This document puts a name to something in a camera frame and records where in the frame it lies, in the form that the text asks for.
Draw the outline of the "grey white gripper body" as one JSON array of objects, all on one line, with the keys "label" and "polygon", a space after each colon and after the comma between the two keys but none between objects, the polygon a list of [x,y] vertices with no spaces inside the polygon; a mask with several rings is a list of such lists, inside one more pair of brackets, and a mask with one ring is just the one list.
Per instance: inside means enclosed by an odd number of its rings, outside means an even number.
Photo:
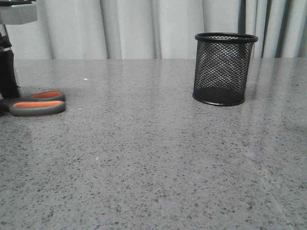
[{"label": "grey white gripper body", "polygon": [[1,0],[0,24],[20,25],[37,21],[36,0]]}]

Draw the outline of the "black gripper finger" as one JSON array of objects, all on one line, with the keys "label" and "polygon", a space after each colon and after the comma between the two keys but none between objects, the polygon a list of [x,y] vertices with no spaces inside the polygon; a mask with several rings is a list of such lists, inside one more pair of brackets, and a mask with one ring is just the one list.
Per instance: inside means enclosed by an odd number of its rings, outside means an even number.
[{"label": "black gripper finger", "polygon": [[14,53],[5,25],[0,25],[0,94],[3,98],[20,96],[14,69]]}]

